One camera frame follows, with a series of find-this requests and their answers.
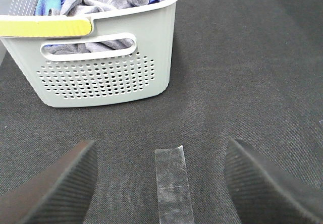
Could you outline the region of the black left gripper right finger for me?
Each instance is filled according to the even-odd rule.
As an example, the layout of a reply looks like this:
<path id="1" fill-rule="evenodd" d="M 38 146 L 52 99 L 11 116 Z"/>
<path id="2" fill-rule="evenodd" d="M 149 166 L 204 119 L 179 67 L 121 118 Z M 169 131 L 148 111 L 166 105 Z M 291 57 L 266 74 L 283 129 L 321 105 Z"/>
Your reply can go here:
<path id="1" fill-rule="evenodd" d="M 243 140 L 228 142 L 225 180 L 242 223 L 322 223 L 322 191 L 279 168 Z"/>

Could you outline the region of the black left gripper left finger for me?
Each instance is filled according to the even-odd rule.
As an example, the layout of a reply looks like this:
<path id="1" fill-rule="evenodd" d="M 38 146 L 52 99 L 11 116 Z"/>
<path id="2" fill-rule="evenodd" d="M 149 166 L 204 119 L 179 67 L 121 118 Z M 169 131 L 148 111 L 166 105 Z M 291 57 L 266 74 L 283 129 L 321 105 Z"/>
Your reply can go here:
<path id="1" fill-rule="evenodd" d="M 43 172 L 1 196 L 1 223 L 83 223 L 97 175 L 96 144 L 82 141 Z"/>

